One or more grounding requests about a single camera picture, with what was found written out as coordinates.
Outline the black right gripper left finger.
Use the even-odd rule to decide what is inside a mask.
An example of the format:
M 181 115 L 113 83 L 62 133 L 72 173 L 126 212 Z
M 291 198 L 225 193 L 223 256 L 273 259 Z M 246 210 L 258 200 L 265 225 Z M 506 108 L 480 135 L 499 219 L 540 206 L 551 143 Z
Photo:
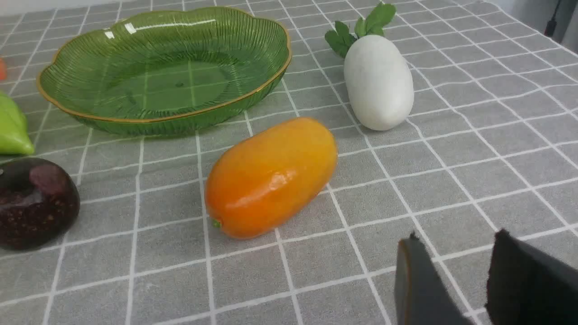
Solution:
M 425 245 L 412 232 L 398 242 L 395 279 L 399 325 L 470 325 L 446 290 Z

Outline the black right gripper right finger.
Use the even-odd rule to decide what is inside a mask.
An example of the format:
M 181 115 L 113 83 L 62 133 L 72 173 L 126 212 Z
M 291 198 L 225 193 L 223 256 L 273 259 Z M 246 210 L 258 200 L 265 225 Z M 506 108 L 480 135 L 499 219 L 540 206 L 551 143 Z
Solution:
M 495 234 L 486 292 L 494 325 L 578 322 L 577 269 L 504 229 Z

